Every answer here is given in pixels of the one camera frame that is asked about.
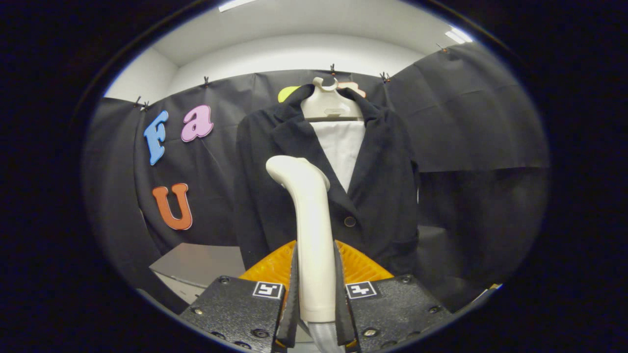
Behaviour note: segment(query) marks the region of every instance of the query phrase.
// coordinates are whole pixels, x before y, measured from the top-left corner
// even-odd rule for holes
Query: blazer button
[[[345,218],[345,225],[347,227],[353,227],[355,225],[355,218],[353,218],[351,216]]]

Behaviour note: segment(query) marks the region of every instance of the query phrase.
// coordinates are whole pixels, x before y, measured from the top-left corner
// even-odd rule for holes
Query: white ceiling
[[[334,34],[392,43],[422,55],[456,44],[451,27],[400,0],[257,0],[224,13],[201,14],[157,41],[153,48],[182,67],[247,41],[281,35]]]

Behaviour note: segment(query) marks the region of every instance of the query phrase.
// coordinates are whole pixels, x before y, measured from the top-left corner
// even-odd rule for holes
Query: clothes hanger
[[[358,104],[341,96],[338,80],[333,78],[333,85],[323,86],[323,79],[315,77],[312,81],[314,93],[301,102],[303,117],[315,121],[364,121]]]

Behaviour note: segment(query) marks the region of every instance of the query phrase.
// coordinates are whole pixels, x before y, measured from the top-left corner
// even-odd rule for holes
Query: ceiling light
[[[468,34],[464,33],[463,31],[459,30],[458,28],[452,28],[452,32],[454,32],[455,34],[457,34],[459,37],[461,37],[462,39],[464,39],[467,43],[471,43],[473,40],[471,39],[471,37],[468,36]]]
[[[229,1],[226,4],[224,4],[222,6],[219,6],[218,7],[218,11],[223,13],[223,12],[225,12],[227,10],[231,10],[232,8],[235,8],[237,6],[244,5],[244,4],[247,4],[247,3],[252,3],[253,1],[255,1],[255,0],[233,0],[233,1]]]
[[[462,39],[461,37],[457,36],[454,32],[447,32],[445,33],[445,35],[453,40],[455,40],[458,44],[462,44],[465,42],[464,39]]]

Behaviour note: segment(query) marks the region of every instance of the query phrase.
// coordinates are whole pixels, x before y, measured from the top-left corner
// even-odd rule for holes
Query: white shirt
[[[318,121],[310,124],[338,181],[348,192],[366,132],[364,121]]]

